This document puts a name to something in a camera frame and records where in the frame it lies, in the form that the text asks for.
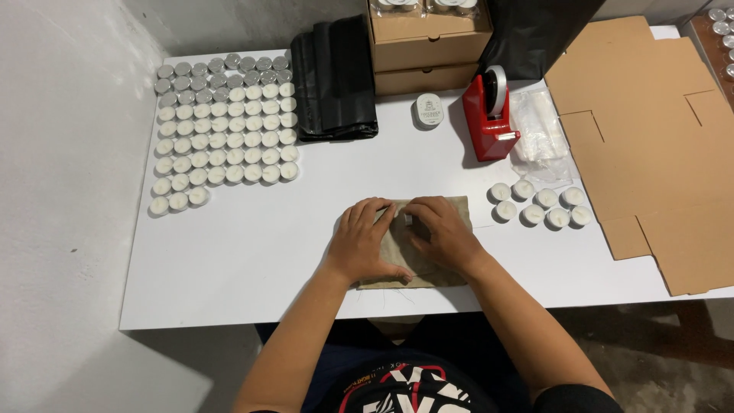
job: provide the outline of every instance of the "red tape dispenser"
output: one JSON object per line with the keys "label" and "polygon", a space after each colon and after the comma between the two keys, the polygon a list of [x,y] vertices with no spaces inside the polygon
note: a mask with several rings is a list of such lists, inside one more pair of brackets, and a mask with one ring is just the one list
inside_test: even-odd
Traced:
{"label": "red tape dispenser", "polygon": [[475,76],[462,102],[476,160],[506,158],[520,133],[509,127],[509,89],[502,66],[490,66]]}

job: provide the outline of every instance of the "clear plastic bag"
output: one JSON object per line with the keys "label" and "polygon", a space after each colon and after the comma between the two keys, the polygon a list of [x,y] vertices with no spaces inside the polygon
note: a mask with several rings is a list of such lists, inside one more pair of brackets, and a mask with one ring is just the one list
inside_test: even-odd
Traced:
{"label": "clear plastic bag", "polygon": [[426,0],[426,11],[438,15],[479,17],[477,0]]}
{"label": "clear plastic bag", "polygon": [[520,131],[512,169],[524,179],[569,184],[578,178],[551,92],[546,88],[510,93],[510,124]]}
{"label": "clear plastic bag", "polygon": [[370,0],[370,7],[379,17],[426,17],[419,0]]}

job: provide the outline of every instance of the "person's right hand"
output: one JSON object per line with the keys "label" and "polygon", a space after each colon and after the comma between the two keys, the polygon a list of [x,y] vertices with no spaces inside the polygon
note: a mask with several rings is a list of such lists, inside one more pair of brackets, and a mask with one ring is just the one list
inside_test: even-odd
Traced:
{"label": "person's right hand", "polygon": [[426,258],[466,277],[490,255],[461,220],[456,207],[442,196],[413,199],[403,212],[416,215],[431,231],[430,242],[408,231],[408,239]]}

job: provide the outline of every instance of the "person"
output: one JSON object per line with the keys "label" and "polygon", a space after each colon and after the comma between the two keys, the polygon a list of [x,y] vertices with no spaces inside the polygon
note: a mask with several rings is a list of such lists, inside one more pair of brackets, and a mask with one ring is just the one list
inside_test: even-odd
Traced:
{"label": "person", "polygon": [[429,240],[409,231],[410,242],[460,274],[484,314],[427,315],[400,346],[367,320],[335,322],[355,282],[412,278],[379,257],[395,212],[384,198],[344,212],[323,264],[280,323],[257,326],[265,344],[233,412],[622,411],[574,339],[443,197],[415,198],[404,208],[430,230]]}

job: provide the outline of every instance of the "black plastic bag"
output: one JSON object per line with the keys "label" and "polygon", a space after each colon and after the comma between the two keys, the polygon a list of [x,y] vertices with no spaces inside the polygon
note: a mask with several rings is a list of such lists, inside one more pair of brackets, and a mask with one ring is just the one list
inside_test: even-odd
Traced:
{"label": "black plastic bag", "polygon": [[313,25],[291,42],[301,141],[377,135],[374,80],[365,17]]}
{"label": "black plastic bag", "polygon": [[487,0],[494,33],[477,74],[501,65],[508,80],[540,80],[604,0]]}

